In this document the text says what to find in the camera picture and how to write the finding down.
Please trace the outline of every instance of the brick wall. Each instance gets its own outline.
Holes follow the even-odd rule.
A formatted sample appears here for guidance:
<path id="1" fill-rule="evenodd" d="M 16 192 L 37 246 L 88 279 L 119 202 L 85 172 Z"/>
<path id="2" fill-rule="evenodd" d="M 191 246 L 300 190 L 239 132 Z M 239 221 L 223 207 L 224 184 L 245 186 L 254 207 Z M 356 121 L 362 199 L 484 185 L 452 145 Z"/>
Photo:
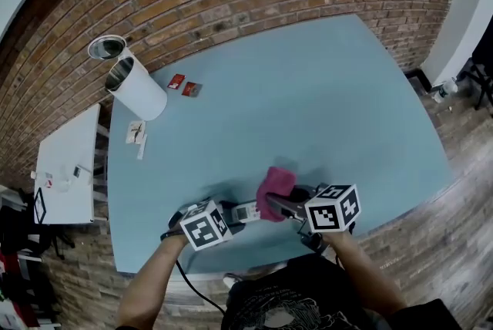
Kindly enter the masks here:
<path id="1" fill-rule="evenodd" d="M 23 14 L 0 44 L 0 183 L 32 189 L 39 141 L 94 103 L 112 62 L 88 59 L 98 35 L 127 38 L 149 71 L 243 35 L 307 19 L 357 13 L 402 69 L 419 67 L 450 0 L 48 0 Z M 28 0 L 28 13 L 37 5 Z"/>

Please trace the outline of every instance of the wooden floor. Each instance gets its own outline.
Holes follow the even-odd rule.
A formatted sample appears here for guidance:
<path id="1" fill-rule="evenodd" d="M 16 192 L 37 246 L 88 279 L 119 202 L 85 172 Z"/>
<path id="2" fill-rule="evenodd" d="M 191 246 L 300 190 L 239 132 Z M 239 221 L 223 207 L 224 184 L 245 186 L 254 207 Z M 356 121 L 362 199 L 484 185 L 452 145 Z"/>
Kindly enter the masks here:
<path id="1" fill-rule="evenodd" d="M 493 119 L 464 95 L 446 105 L 429 96 L 430 114 L 455 182 L 433 200 L 361 238 L 361 245 L 401 287 L 410 304 L 441 298 L 464 329 L 493 306 Z M 100 214 L 107 213 L 99 207 Z M 131 277 L 114 267 L 109 225 L 69 230 L 76 248 L 45 268 L 59 297 L 64 328 L 114 328 L 119 297 Z M 223 304 L 221 281 L 194 282 Z M 156 328 L 219 328 L 220 315 L 183 281 L 171 281 Z"/>

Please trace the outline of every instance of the black t-shirt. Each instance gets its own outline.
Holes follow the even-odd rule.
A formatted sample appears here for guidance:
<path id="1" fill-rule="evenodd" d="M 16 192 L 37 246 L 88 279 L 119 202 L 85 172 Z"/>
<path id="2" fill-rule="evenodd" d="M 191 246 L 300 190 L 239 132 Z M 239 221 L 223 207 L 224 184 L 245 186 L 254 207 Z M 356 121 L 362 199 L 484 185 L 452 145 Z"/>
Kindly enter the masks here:
<path id="1" fill-rule="evenodd" d="M 387 318 L 393 330 L 460 329 L 440 300 L 403 309 Z M 315 254 L 230 291 L 222 330 L 370 330 L 346 272 Z"/>

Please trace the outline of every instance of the red card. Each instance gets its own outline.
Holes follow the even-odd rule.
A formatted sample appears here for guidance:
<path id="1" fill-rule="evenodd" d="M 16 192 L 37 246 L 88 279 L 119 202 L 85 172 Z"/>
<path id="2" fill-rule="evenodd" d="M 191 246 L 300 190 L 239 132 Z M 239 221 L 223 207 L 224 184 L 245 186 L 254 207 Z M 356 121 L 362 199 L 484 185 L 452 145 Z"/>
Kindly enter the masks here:
<path id="1" fill-rule="evenodd" d="M 185 80 L 185 76 L 184 75 L 175 74 L 175 76 L 173 77 L 173 79 L 171 79 L 171 82 L 169 82 L 168 87 L 170 89 L 178 90 L 179 85 L 181 85 L 184 80 Z"/>
<path id="2" fill-rule="evenodd" d="M 202 85 L 199 83 L 187 82 L 182 91 L 182 96 L 197 97 Z"/>

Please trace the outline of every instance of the white table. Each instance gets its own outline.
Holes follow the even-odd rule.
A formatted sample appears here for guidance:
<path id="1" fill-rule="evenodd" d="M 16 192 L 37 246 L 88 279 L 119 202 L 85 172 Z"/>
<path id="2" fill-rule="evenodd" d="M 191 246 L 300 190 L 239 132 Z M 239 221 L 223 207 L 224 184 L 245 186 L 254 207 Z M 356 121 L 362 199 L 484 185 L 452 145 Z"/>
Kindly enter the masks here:
<path id="1" fill-rule="evenodd" d="M 56 178 L 61 173 L 71 177 L 74 167 L 94 171 L 94 156 L 99 110 L 96 104 L 68 121 L 39 145 L 36 172 L 48 172 Z M 86 184 L 76 178 L 66 192 L 42 187 L 46 215 L 43 224 L 84 224 L 94 221 L 94 194 L 92 183 Z M 35 194 L 40 187 L 35 182 Z"/>

